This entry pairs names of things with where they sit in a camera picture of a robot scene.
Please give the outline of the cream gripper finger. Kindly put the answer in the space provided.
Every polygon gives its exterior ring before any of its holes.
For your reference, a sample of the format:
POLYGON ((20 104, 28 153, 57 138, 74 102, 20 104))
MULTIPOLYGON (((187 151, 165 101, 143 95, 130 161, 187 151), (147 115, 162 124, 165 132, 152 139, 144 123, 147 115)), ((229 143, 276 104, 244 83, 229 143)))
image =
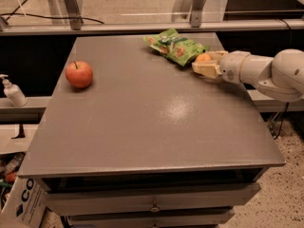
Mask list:
POLYGON ((221 75, 219 65, 214 62, 194 62, 192 68, 196 73, 207 78, 215 79, 221 75))
POLYGON ((212 60, 220 61, 225 55, 228 54, 228 51, 225 50, 208 51, 207 54, 211 57, 212 60))

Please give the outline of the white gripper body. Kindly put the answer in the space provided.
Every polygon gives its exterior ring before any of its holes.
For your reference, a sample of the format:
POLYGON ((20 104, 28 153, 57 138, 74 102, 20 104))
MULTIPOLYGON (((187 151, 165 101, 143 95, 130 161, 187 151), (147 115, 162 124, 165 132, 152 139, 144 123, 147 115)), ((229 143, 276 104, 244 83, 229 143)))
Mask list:
POLYGON ((222 79, 232 84, 240 84, 240 69, 243 61, 250 55, 247 51, 227 53, 219 62, 222 79))

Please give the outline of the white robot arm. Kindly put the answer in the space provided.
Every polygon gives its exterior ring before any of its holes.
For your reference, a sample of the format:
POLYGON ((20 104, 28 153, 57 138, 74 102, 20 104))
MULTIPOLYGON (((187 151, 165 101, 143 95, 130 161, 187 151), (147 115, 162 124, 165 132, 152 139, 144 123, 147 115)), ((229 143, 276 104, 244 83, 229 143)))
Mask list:
POLYGON ((208 51, 192 63, 195 73, 235 85, 250 85, 281 102, 299 101, 304 95, 304 52, 281 50, 275 57, 248 51, 208 51))

